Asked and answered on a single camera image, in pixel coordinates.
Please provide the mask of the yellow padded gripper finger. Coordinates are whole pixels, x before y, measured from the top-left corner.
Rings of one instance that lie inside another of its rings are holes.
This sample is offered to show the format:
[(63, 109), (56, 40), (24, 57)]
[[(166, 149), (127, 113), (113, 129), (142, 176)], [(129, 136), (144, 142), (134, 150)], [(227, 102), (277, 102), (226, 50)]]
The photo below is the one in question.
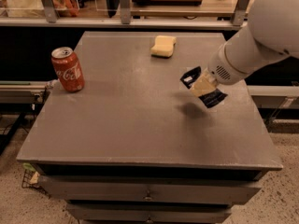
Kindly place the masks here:
[(209, 94), (217, 89), (218, 81), (214, 78), (207, 69), (203, 71), (199, 78), (197, 78), (191, 88), (191, 93), (200, 97), (202, 95)]

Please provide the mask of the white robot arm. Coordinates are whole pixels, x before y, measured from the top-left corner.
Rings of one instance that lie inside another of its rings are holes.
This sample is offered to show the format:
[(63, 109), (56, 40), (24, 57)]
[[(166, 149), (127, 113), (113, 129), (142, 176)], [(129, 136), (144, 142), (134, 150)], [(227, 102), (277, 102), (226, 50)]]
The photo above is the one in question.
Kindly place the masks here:
[(299, 0), (255, 0), (248, 23), (213, 54), (190, 91), (209, 94), (289, 57), (299, 58)]

